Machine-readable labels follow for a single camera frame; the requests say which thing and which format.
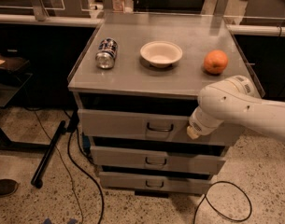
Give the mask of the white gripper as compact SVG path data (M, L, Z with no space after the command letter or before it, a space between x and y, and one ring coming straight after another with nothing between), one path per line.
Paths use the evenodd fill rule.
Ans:
M220 119L215 119L207 114L198 106L189 118L189 126L187 127L187 135L191 139L197 139L200 135L209 135L221 125Z

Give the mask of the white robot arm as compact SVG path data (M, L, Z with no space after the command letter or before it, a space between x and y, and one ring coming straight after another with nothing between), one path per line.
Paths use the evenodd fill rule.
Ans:
M187 127L191 139L209 135L228 122L285 142L285 102L256 98L253 83L244 76L205 86L197 102Z

